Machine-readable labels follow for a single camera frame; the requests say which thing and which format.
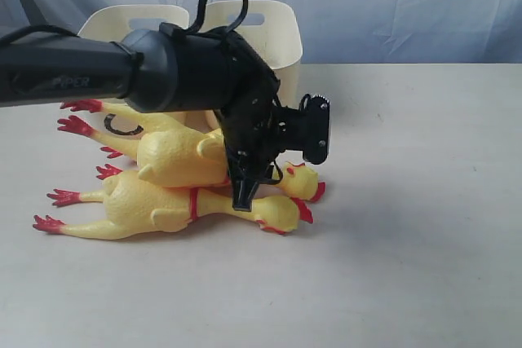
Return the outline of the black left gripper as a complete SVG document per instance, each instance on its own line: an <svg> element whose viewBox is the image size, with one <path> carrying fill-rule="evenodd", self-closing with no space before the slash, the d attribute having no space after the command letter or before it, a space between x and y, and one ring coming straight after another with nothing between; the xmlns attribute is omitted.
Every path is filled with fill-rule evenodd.
<svg viewBox="0 0 522 348"><path fill-rule="evenodd" d="M283 179L275 160L287 149L290 110L277 97L280 80L243 37L222 36L218 48L228 66L228 96L215 110L223 148L214 150L214 165L231 180L233 209L250 212L260 183Z"/></svg>

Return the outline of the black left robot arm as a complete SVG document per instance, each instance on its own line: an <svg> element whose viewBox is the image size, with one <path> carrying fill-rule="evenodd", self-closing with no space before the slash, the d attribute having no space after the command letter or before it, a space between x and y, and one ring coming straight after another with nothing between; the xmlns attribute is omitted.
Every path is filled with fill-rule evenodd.
<svg viewBox="0 0 522 348"><path fill-rule="evenodd" d="M304 151L304 115L277 98L280 82L254 48L224 27L191 33L163 23L121 42L39 25L1 39L4 107L118 98L139 112L212 110L224 136L232 205L250 209L267 170Z"/></svg>

